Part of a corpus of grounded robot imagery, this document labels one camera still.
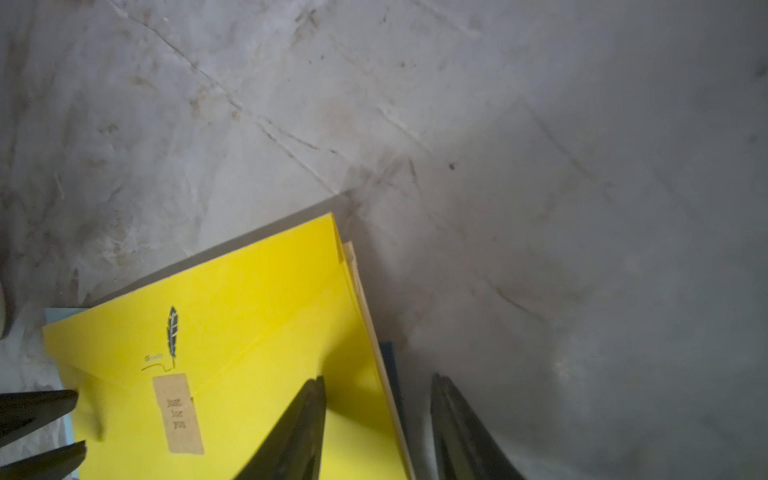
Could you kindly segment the yellow envelope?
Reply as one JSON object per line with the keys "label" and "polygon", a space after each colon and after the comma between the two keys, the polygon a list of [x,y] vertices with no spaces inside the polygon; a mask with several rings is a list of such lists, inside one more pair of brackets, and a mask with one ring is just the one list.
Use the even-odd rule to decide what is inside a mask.
{"label": "yellow envelope", "polygon": [[80,477],[231,479],[322,378],[320,477],[411,478],[350,255],[328,214],[45,326]]}

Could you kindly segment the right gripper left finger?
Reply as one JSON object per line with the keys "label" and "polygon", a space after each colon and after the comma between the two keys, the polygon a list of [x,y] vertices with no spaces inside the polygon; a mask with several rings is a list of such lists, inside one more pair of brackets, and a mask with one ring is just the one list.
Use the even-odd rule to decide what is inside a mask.
{"label": "right gripper left finger", "polygon": [[326,403],[323,377],[307,380],[236,479],[317,480]]}

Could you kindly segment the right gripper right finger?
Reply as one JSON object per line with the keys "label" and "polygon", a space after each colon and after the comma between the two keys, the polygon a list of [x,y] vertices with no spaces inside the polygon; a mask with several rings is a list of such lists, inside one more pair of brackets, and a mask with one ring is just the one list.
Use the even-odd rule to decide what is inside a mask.
{"label": "right gripper right finger", "polygon": [[430,399],[440,479],[524,479],[448,376],[433,375]]}

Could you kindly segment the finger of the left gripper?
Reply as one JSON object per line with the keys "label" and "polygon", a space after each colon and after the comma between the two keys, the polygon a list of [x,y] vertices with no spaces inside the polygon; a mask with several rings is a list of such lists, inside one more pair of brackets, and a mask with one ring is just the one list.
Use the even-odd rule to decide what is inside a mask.
{"label": "finger of the left gripper", "polygon": [[61,480],[85,460],[87,446],[80,441],[1,467],[1,480]]}
{"label": "finger of the left gripper", "polygon": [[74,390],[1,395],[1,446],[13,443],[70,413],[79,395]]}

